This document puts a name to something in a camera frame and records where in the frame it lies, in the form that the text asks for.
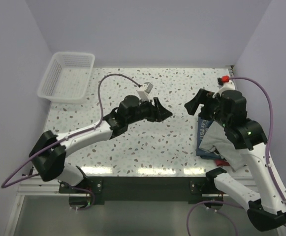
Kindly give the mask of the grey tank top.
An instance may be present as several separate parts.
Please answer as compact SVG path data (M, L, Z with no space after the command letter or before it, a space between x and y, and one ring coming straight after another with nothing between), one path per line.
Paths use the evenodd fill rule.
M221 142L219 143L217 142L216 148L218 149L220 154L225 158L225 160L230 164L233 170L237 171L238 169L246 165L245 159L241 156L239 151L235 149L233 143L230 142L230 144L221 144Z

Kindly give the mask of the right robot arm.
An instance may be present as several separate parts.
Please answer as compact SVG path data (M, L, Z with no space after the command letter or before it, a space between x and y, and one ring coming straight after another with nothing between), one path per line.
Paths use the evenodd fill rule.
M223 168L206 173L205 189L210 193L220 190L228 194L247 212L253 226L264 232L286 224L286 188L266 152L269 140L261 125L247 117L246 103L237 90L214 95L201 88L185 108L188 114L194 115L202 105L199 117L213 120L224 129L228 140L244 157L258 191L239 183Z

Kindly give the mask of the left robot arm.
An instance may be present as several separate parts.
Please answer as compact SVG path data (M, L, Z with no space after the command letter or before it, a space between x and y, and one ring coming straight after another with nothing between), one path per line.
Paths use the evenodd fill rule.
M92 125L67 133L44 132L33 147L30 158L44 182L56 179L69 185L76 193L82 193L87 188L87 176L80 167L69 165L65 160L67 157L87 146L124 134L130 124L141 120L162 122L172 115L157 97L143 101L128 95L118 107Z

